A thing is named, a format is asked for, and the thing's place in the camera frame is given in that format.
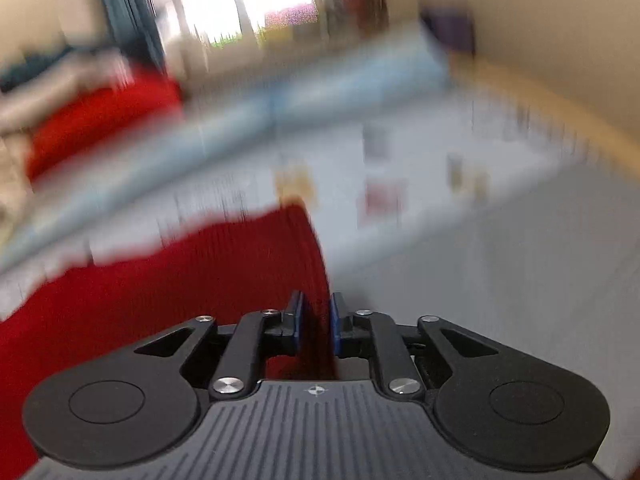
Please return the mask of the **blue curtain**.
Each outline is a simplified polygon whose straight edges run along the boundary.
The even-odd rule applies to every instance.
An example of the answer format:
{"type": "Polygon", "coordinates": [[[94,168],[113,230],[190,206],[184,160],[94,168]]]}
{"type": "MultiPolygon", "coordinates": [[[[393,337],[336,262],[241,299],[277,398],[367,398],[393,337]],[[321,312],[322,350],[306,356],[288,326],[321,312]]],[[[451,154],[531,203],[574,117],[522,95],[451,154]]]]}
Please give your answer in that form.
{"type": "Polygon", "coordinates": [[[127,58],[165,70],[165,55],[151,0],[101,0],[112,43],[127,58]]]}

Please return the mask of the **printed grey white bedsheet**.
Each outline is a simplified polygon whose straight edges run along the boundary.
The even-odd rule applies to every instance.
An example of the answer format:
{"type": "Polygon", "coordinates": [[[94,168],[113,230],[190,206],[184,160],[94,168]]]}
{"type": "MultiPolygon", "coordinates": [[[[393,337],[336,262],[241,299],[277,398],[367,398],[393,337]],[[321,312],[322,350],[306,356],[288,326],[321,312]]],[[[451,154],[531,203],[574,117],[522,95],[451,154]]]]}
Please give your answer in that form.
{"type": "Polygon", "coordinates": [[[639,185],[569,128],[480,93],[413,100],[365,122],[227,145],[134,195],[130,152],[50,182],[1,263],[12,313],[73,258],[150,252],[213,218],[277,205],[304,177],[331,287],[409,323],[431,313],[574,370],[612,422],[599,465],[639,456],[639,185]]]}

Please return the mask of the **light blue folded sheet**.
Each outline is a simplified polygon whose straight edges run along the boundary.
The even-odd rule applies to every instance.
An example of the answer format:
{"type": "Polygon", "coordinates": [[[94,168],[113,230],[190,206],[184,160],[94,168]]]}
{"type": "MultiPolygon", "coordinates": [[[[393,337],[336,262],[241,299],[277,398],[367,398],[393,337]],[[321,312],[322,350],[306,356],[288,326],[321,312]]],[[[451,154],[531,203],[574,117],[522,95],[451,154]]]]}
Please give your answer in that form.
{"type": "Polygon", "coordinates": [[[221,93],[206,88],[183,118],[148,119],[57,166],[2,244],[1,269],[268,136],[359,118],[449,83],[444,49],[423,25],[409,23],[221,93]]]}

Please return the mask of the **bright red folded quilt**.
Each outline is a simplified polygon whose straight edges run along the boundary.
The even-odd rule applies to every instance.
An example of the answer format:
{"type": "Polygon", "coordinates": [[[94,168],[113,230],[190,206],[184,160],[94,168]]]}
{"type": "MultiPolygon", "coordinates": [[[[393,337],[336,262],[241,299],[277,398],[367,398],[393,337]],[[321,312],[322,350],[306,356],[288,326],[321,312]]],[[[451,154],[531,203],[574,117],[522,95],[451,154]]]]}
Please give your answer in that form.
{"type": "Polygon", "coordinates": [[[137,66],[123,84],[81,93],[49,116],[32,137],[26,176],[35,183],[67,159],[165,113],[182,113],[179,85],[156,70],[137,66]]]}

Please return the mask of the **dark teal garment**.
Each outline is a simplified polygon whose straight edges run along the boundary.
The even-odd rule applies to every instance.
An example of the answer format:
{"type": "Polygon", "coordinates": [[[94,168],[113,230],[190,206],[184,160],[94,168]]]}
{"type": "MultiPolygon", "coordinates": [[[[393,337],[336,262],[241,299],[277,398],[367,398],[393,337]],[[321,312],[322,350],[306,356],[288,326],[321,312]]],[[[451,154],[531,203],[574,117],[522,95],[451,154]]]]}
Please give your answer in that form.
{"type": "Polygon", "coordinates": [[[61,50],[53,52],[30,52],[21,62],[14,63],[2,68],[0,77],[0,90],[2,93],[9,93],[26,82],[36,78],[51,66],[61,61],[72,53],[93,54],[96,47],[73,46],[68,44],[61,50]]]}

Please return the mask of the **purple box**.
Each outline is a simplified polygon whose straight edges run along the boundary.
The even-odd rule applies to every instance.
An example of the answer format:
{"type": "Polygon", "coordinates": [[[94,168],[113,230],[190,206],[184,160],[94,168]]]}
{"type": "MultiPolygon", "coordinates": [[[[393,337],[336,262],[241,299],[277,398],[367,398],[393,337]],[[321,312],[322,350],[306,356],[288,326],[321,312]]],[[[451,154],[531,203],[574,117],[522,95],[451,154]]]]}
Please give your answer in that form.
{"type": "Polygon", "coordinates": [[[424,26],[447,50],[474,55],[475,29],[472,15],[448,6],[426,6],[420,11],[424,26]]]}

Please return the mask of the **dark red knit sweater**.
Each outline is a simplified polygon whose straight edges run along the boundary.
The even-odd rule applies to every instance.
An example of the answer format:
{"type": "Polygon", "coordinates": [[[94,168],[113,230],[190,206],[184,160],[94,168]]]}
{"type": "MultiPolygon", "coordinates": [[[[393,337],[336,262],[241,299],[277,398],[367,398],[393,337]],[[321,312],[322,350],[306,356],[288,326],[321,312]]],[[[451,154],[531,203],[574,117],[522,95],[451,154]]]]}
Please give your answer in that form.
{"type": "Polygon", "coordinates": [[[332,379],[329,284],[306,209],[209,223],[149,255],[74,266],[42,283],[1,323],[1,475],[17,479],[37,454],[22,423],[44,378],[207,314],[222,325],[308,302],[300,350],[274,358],[270,378],[332,379]]]}

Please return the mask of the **cream folded blanket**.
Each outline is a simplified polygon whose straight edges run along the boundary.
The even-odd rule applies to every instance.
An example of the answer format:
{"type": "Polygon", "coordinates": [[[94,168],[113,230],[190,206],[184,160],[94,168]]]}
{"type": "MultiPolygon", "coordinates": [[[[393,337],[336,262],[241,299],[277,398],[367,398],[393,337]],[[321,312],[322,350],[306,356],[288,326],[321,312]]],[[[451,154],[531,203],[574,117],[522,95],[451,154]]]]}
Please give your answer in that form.
{"type": "Polygon", "coordinates": [[[32,185],[26,174],[26,162],[32,151],[32,139],[26,132],[1,137],[1,244],[12,236],[23,220],[32,200],[32,185]]]}

